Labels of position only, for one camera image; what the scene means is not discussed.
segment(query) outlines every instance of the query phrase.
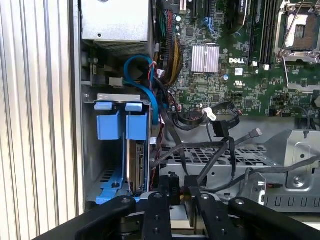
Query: dell logo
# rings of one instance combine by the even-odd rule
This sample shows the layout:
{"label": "dell logo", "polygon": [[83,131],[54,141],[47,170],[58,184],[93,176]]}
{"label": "dell logo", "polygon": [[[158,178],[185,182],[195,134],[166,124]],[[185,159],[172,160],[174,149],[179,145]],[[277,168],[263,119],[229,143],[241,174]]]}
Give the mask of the dell logo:
{"label": "dell logo", "polygon": [[229,58],[230,64],[246,64],[243,58]]}

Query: yellow wire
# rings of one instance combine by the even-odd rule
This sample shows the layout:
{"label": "yellow wire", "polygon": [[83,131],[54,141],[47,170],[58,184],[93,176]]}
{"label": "yellow wire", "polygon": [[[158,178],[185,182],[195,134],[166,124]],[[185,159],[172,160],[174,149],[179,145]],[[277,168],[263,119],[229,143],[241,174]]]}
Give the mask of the yellow wire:
{"label": "yellow wire", "polygon": [[173,57],[173,68],[172,68],[172,75],[171,75],[171,80],[167,85],[171,85],[175,81],[175,76],[177,72],[177,67],[178,67],[178,60],[179,60],[179,48],[178,48],[178,39],[177,37],[174,39],[174,57]]}

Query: label sticker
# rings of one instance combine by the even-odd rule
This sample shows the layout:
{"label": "label sticker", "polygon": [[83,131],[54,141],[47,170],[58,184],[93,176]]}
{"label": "label sticker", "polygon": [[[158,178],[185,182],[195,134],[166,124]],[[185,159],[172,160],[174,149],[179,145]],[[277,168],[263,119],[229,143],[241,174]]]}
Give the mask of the label sticker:
{"label": "label sticker", "polygon": [[236,68],[234,70],[234,75],[235,76],[242,76],[244,74],[244,69],[243,68]]}

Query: power cable bundle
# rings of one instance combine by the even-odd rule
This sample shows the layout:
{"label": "power cable bundle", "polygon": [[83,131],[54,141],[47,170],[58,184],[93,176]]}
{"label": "power cable bundle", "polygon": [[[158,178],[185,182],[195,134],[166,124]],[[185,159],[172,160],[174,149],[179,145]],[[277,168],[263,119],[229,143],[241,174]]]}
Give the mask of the power cable bundle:
{"label": "power cable bundle", "polygon": [[159,9],[158,25],[161,38],[164,39],[163,43],[166,47],[164,61],[166,61],[167,65],[160,80],[166,87],[170,87],[174,85],[178,79],[183,67],[184,55],[176,29],[177,21],[174,12],[171,9],[164,9],[164,6]]}

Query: black plastic arm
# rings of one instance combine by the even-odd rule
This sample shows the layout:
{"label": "black plastic arm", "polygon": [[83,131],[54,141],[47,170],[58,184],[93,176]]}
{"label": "black plastic arm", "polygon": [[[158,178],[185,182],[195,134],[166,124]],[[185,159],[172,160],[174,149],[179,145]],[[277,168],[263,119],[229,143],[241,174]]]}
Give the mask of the black plastic arm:
{"label": "black plastic arm", "polygon": [[118,196],[34,240],[86,240],[95,239],[95,235],[101,234],[103,239],[108,239],[119,225],[120,218],[133,213],[135,208],[136,200],[133,197]]}
{"label": "black plastic arm", "polygon": [[255,226],[263,239],[320,239],[320,231],[244,197],[229,201],[229,214]]}

